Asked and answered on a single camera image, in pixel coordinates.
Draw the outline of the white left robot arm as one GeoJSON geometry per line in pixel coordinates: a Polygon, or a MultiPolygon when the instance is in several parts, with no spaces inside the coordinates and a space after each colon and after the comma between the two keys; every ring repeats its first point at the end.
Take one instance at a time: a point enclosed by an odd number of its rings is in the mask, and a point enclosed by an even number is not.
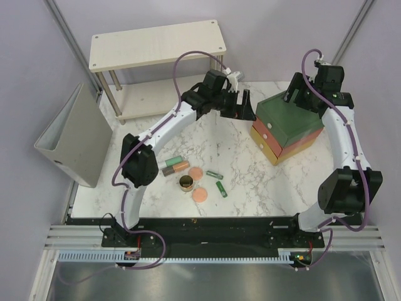
{"type": "Polygon", "coordinates": [[[159,173],[156,156],[166,143],[211,110],[228,119],[256,119],[250,91],[239,91],[242,78],[239,71],[208,71],[202,82],[177,94],[178,102],[155,125],[137,136],[128,134],[123,138],[120,163],[112,176],[112,186],[124,188],[112,226],[116,240],[123,246],[132,246],[143,233],[136,229],[140,206],[147,186],[159,173]],[[241,103],[237,101],[240,94],[241,103]]]}

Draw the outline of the coral drawer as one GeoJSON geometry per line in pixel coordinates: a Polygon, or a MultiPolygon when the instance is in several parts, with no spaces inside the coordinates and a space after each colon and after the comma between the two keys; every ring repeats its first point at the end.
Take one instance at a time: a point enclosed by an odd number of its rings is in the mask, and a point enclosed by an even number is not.
{"type": "Polygon", "coordinates": [[[273,151],[276,157],[279,157],[282,153],[283,148],[279,145],[278,141],[274,138],[271,131],[259,120],[253,122],[253,127],[264,139],[270,149],[273,151]]]}

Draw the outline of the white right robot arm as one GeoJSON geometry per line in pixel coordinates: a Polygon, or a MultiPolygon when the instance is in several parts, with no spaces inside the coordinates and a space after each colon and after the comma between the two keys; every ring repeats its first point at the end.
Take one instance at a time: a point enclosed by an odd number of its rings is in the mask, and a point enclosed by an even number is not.
{"type": "Polygon", "coordinates": [[[328,134],[333,156],[333,172],[318,188],[317,202],[298,214],[298,225],[287,231],[288,242],[296,247],[309,240],[309,232],[320,231],[336,221],[346,225],[345,216],[363,214],[360,226],[348,227],[354,232],[362,230],[383,183],[382,173],[372,169],[358,139],[352,96],[341,91],[343,67],[328,63],[315,66],[313,77],[295,73],[282,97],[286,103],[317,114],[328,134]]]}

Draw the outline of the green drawer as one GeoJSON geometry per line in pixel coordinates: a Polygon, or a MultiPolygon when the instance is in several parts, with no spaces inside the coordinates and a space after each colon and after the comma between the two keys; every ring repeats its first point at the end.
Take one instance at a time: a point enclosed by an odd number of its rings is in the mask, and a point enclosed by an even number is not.
{"type": "Polygon", "coordinates": [[[285,129],[286,117],[282,105],[274,103],[259,103],[256,109],[254,128],[261,136],[267,136],[267,141],[274,148],[284,149],[288,144],[288,133],[285,129]]]}

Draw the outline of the orange brown tube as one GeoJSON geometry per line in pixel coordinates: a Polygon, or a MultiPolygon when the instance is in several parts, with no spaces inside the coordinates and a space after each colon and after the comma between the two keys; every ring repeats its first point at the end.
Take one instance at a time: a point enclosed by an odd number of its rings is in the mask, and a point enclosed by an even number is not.
{"type": "Polygon", "coordinates": [[[189,167],[190,167],[190,164],[189,164],[188,161],[182,161],[182,162],[176,163],[176,164],[174,164],[172,166],[168,166],[168,167],[164,168],[162,170],[162,174],[165,177],[167,177],[167,176],[169,176],[171,174],[174,174],[176,172],[183,171],[183,170],[185,170],[185,169],[187,169],[189,167]]]}

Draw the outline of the mint green tube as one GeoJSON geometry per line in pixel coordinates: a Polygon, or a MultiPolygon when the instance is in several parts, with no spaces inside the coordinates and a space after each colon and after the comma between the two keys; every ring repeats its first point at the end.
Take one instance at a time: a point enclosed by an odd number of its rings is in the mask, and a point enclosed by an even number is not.
{"type": "Polygon", "coordinates": [[[157,164],[158,164],[159,170],[161,170],[161,169],[165,169],[167,167],[173,166],[175,164],[178,164],[182,161],[183,161],[182,156],[176,156],[176,157],[172,157],[167,160],[162,160],[162,161],[158,162],[157,164]]]}

